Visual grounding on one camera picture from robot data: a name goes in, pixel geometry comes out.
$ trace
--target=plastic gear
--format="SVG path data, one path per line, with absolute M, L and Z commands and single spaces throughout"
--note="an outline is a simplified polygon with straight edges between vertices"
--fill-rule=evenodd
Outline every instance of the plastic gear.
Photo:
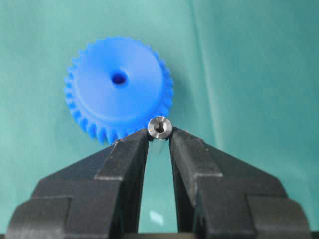
M 66 103 L 76 123 L 100 143 L 111 144 L 168 115 L 174 95 L 170 70 L 140 41 L 97 40 L 72 62 Z

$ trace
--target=black jaw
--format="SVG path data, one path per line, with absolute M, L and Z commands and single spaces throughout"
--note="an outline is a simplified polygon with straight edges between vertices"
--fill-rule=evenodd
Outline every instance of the black jaw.
M 141 130 L 42 179 L 5 239 L 312 238 L 277 178 L 177 128 L 170 153 L 180 233 L 138 234 L 147 151 Z

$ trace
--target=teal fabric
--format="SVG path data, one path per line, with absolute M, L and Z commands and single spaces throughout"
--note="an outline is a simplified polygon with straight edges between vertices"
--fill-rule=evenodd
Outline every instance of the teal fabric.
M 172 123 L 276 175 L 319 230 L 319 1 L 0 1 L 0 232 L 38 180 L 107 145 L 64 103 L 79 49 L 130 36 L 175 80 Z M 168 145 L 151 143 L 141 232 L 174 232 Z

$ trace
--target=gear tooth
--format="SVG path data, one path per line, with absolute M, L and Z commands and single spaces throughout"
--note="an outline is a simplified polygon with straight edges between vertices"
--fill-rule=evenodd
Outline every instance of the gear tooth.
M 128 129 L 128 135 L 135 133 L 136 131 L 133 128 Z
M 136 128 L 135 128 L 135 132 L 141 130 L 142 128 L 144 128 L 144 125 L 143 123 L 141 125 L 137 125 Z
M 108 139 L 109 144 L 114 143 L 118 139 L 116 132 L 114 130 L 109 130 L 109 129 L 106 130 L 106 137 Z
M 74 109 L 74 110 L 71 110 L 71 114 L 75 120 L 75 122 L 78 122 L 78 119 L 81 117 L 81 113 L 78 109 Z
M 74 78 L 73 74 L 72 73 L 69 73 L 68 74 L 68 77 L 72 80 Z
M 77 57 L 73 57 L 73 58 L 72 58 L 72 63 L 73 63 L 74 65 L 77 65 L 79 62 L 80 62 L 80 59 L 79 59 L 79 58 L 77 58 Z
M 174 96 L 174 90 L 173 88 L 169 88 L 166 90 L 166 94 L 168 95 L 168 97 L 173 97 Z
M 139 44 L 140 44 L 141 46 L 143 46 L 143 47 L 145 46 L 142 40 L 139 39 L 138 41 L 139 41 Z
M 165 105 L 162 105 L 159 109 L 159 113 L 161 116 L 167 116 L 168 115 L 168 108 Z
M 159 58 L 160 58 L 159 53 L 158 53 L 157 51 L 153 51 L 153 54 L 154 54 L 154 56 L 159 60 Z
M 79 119 L 79 125 L 84 132 L 87 132 L 88 120 L 85 117 Z
M 174 86 L 174 81 L 171 77 L 166 79 L 166 86 L 168 87 L 173 87 Z
M 74 109 L 76 107 L 72 98 L 65 98 L 65 102 L 70 109 Z
M 84 50 L 79 50 L 79 51 L 78 51 L 78 54 L 79 54 L 80 57 L 82 57 L 82 56 L 84 56 L 85 51 L 84 51 Z
M 65 94 L 72 93 L 72 89 L 70 87 L 63 87 L 63 91 Z
M 93 48 L 94 44 L 92 43 L 89 43 L 87 44 L 87 47 L 86 47 L 86 52 L 88 52 L 89 50 L 91 50 Z
M 105 131 L 105 128 L 99 128 L 97 130 L 97 135 L 96 135 L 97 139 L 98 139 L 98 142 L 100 144 L 104 144 L 104 141 L 106 139 L 106 131 Z
M 88 126 L 88 134 L 91 138 L 96 137 L 96 126 L 94 123 Z
M 96 39 L 95 44 L 100 44 L 103 41 L 103 39 Z
M 123 139 L 123 138 L 125 138 L 126 136 L 128 136 L 128 133 L 127 133 L 125 130 L 121 130 L 121 131 L 118 131 L 118 132 L 117 132 L 117 135 L 118 135 L 118 138 L 119 138 L 119 139 Z
M 170 107 L 173 105 L 173 100 L 172 100 L 172 98 L 165 98 L 165 99 L 164 99 L 164 104 L 165 104 L 168 108 L 170 108 Z
M 158 59 L 160 66 L 165 69 L 166 68 L 166 63 L 163 59 Z
M 71 82 L 71 79 L 69 78 L 69 76 L 64 77 L 64 82 L 66 84 Z
M 138 44 L 141 44 L 141 40 L 139 39 L 135 39 L 135 38 L 131 38 L 131 37 L 126 37 L 127 39 L 130 39 L 130 40 L 133 40 L 134 42 L 138 43 Z
M 75 69 L 76 69 L 76 67 L 75 67 L 74 65 L 72 65 L 72 66 L 69 66 L 69 67 L 67 68 L 67 71 L 68 71 L 68 73 L 73 74 L 73 72 L 75 71 Z
M 71 99 L 71 98 L 73 98 L 72 93 L 71 93 L 71 92 L 65 93 L 65 98 L 66 98 L 66 99 Z
M 137 131 L 140 131 L 141 129 L 144 129 L 144 128 L 146 128 L 146 127 L 145 127 L 144 123 L 142 123 L 142 124 L 138 127 L 138 130 L 137 130 Z
M 65 84 L 65 87 L 72 88 L 72 84 L 70 82 L 68 82 L 68 83 Z
M 167 79 L 170 78 L 171 72 L 170 72 L 170 69 L 169 69 L 169 68 L 167 68 L 167 67 L 164 68 L 164 75 L 165 75 L 165 77 L 166 77 Z

